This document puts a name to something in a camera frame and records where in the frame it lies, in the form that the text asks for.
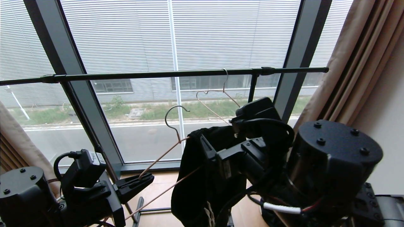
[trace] grass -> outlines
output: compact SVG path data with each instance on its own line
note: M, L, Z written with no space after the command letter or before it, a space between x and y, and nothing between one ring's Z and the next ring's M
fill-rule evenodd
M310 96L298 97L292 114L300 114L306 104L309 102ZM243 106L247 103L246 99L237 99L238 104ZM231 100L220 99L215 101L203 101L205 105L211 108L221 117L235 116L235 111L238 106ZM175 104L143 104L140 107L145 108L145 112L140 116L140 120L162 120L168 109ZM184 118L210 118L217 117L214 113L209 111L204 105L199 102L185 102L183 106L190 110L190 112L183 111ZM129 120L126 114L130 113L130 110L134 108L131 105L126 104L119 96L112 99L112 102L102 105L104 114L107 119L110 120ZM34 125L34 124L63 124L70 123L71 118L69 113L73 112L73 109L68 107L54 107L44 109L26 109L30 120L27 120L23 112L19 108L11 109L10 113L21 125ZM167 116L168 119L177 119L178 110L173 109Z

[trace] road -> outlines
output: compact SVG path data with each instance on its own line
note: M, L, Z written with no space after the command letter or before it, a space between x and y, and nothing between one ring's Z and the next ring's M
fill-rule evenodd
M293 126L296 121L291 119L289 124ZM225 126L225 123L185 123L185 135L212 126ZM155 160L177 141L175 131L165 124L112 126L111 131L125 162ZM34 129L26 130L26 133L51 163L62 153L93 148L83 128ZM178 145L163 159L180 159L181 155L181 146ZM71 162L71 159L64 158L60 164L70 165Z

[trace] white pole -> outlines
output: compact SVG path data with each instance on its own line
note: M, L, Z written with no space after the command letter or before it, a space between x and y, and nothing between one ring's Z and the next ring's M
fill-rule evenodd
M175 30L174 30L174 17L173 17L173 3L171 0L167 0L168 4L168 15L170 17L170 32L171 32L171 44L173 47L173 62L174 62L174 71L178 71L178 62L177 62L177 46L175 44ZM181 103L181 91L180 91L179 77L175 77L175 91L177 94L177 105L182 105ZM184 119L182 116L182 108L178 107L178 119L179 119L179 135L181 139L185 138L184 134ZM185 141L181 143L182 151L184 152Z
M21 111L24 113L27 120L29 120L29 116L28 116L27 112L25 112L24 108L21 106L20 102L18 101L17 97L14 95L14 92L11 90L9 85L7 85L7 88L10 90L11 95L14 97L15 101L17 102L18 106L20 107Z

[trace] black cloth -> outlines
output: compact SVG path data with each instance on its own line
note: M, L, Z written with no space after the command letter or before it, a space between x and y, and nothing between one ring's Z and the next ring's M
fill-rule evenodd
M217 181L220 177L219 169L212 171L205 165L206 156L200 142L201 135L205 136L216 151L228 149L246 140L235 138L231 126L202 128L191 132L182 155L178 180L199 166L202 168L174 187L171 211L184 227L206 227L208 215L204 208L208 208L207 201L209 201L215 216L216 227L225 227L230 208L241 198L224 208L220 217L218 214L231 198L246 188L246 178L238 175Z

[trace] beige curtain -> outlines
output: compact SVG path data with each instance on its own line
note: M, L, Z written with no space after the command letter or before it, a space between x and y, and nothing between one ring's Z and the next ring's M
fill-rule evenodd
M32 143L19 123L0 101L0 165L1 173L12 169L37 166L44 170L48 180L56 178L50 162ZM50 183L55 196L59 195L59 182Z
M404 28L403 0L354 0L319 88L298 119L352 124Z

